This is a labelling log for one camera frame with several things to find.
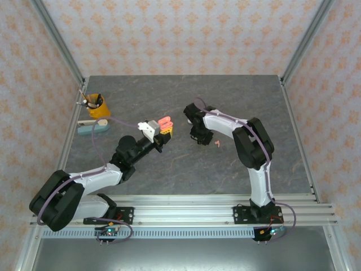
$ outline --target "orange floral wallpaper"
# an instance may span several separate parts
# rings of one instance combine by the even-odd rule
[[[322,200],[361,266],[361,5],[336,1],[287,86]]]
[[[14,270],[28,205],[56,166],[77,83],[29,0],[0,1],[0,262]]]
[[[45,0],[84,76],[282,75],[322,0]]]

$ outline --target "gray tabletop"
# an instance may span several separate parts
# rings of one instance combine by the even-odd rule
[[[91,76],[87,94],[92,93],[102,94],[117,119],[137,124],[170,116],[174,123],[173,138],[163,153],[153,150],[135,164],[131,179],[106,187],[103,193],[250,194],[248,171],[237,156],[233,140],[215,132],[210,145],[200,146],[190,138],[191,125],[183,110],[196,96],[228,115],[262,121],[275,145],[270,170],[274,194],[310,192],[277,76]],[[79,119],[90,119],[85,109]],[[132,135],[139,140],[143,136],[137,129],[109,123],[108,131],[96,135],[106,160],[110,160],[121,137]],[[214,144],[217,140],[220,148]],[[81,172],[101,165],[90,135],[76,132],[65,170]]]

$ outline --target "pink object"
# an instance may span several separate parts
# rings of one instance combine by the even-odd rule
[[[158,124],[161,131],[173,127],[173,122],[170,121],[170,117],[164,117],[163,119],[160,119]]]

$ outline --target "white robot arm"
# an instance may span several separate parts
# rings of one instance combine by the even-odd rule
[[[130,135],[122,137],[112,160],[106,167],[70,174],[63,170],[54,172],[33,198],[29,209],[35,215],[39,215],[40,210],[44,208],[41,220],[53,231],[61,230],[73,219],[88,217],[115,219],[118,207],[109,197],[104,194],[89,194],[127,181],[135,172],[134,164],[137,161],[154,148],[162,152],[163,145],[173,134],[170,117],[164,119],[159,123],[153,120],[139,123],[138,129],[144,135],[139,141]],[[52,193],[59,189],[60,185],[73,177],[78,178],[65,185],[51,198]]]
[[[206,107],[203,111],[194,103],[189,104],[183,112],[187,116],[188,122],[193,125],[190,132],[191,138],[197,140],[198,144],[208,145],[212,140],[212,131],[225,134],[235,141],[238,157],[248,169],[252,188],[250,208],[244,207],[243,209],[244,221],[250,223],[253,218],[255,218],[256,223],[269,221],[270,216],[280,210],[270,199],[273,198],[269,175],[271,164],[267,163],[265,153],[259,143],[243,125],[247,124],[248,127],[251,127],[261,140],[271,160],[274,145],[261,121],[256,118],[251,120],[237,119],[223,114],[211,106]]]
[[[217,109],[211,110],[211,112],[216,113],[216,114],[225,115]],[[243,120],[243,119],[239,119],[239,120],[242,123],[248,122],[248,120]],[[243,127],[243,125],[240,123],[236,123],[225,117],[214,116],[214,115],[211,115],[208,113],[206,113],[205,116],[203,117],[203,122],[204,122],[204,126],[207,129],[213,130],[213,131],[218,131],[232,139],[234,138],[233,132],[237,128]],[[268,174],[268,187],[271,187],[270,186],[270,177],[269,177],[270,176],[270,166],[271,166],[271,164],[266,166],[267,167],[266,172]],[[251,193],[250,198],[253,201],[253,203],[255,203],[257,206],[260,206],[260,207],[267,205],[271,201],[267,195],[266,176],[265,176],[264,167],[265,167],[265,165],[261,166],[261,169],[259,169],[259,170],[256,170],[255,168],[247,168],[248,173],[249,173],[250,185],[252,188],[252,193]]]

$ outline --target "yellow cup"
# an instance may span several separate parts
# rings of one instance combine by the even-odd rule
[[[90,102],[95,103],[98,94],[91,94],[90,96]],[[111,112],[109,111],[109,108],[107,107],[107,104],[105,103],[105,99],[103,98],[103,103],[101,106],[99,106],[96,109],[87,109],[89,111],[89,116],[91,116],[93,119],[98,119],[100,117],[110,117]]]

